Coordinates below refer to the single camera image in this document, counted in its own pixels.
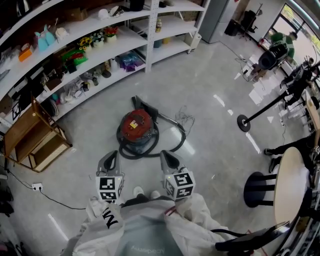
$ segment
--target white shoe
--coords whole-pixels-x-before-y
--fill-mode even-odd
[[[158,197],[160,197],[160,193],[159,191],[155,190],[155,191],[152,191],[152,193],[150,194],[150,199],[153,200],[153,199],[157,199]]]
[[[137,195],[139,194],[145,194],[144,190],[142,189],[142,187],[140,186],[136,186],[134,189],[133,189],[133,198],[136,198]]]

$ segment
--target refrigerator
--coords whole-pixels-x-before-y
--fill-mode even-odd
[[[215,43],[223,36],[235,13],[239,0],[211,0],[199,34],[207,43]]]

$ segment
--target orange box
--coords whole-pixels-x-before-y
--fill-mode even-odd
[[[24,51],[22,51],[19,55],[19,61],[23,62],[26,58],[28,58],[29,56],[32,55],[32,53],[34,52],[34,49],[32,46],[28,47],[27,49],[25,49]]]

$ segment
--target wooden tabletop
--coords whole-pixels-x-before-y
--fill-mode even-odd
[[[305,195],[308,169],[298,149],[288,148],[281,159],[274,191],[276,223],[292,222]]]
[[[320,117],[319,113],[314,105],[314,102],[312,101],[310,94],[308,91],[305,92],[305,97],[306,97],[306,108],[308,109],[309,115],[311,117],[311,120],[313,122],[313,126],[315,130],[320,129]]]

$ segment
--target window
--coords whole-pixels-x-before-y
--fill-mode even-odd
[[[290,32],[296,32],[297,40],[294,45],[294,62],[297,66],[305,61],[306,56],[312,57],[314,61],[320,60],[320,40],[306,22],[287,4],[281,10],[281,13],[274,21],[272,27],[265,35],[262,46],[268,49],[271,46],[271,36],[277,32],[289,35]]]

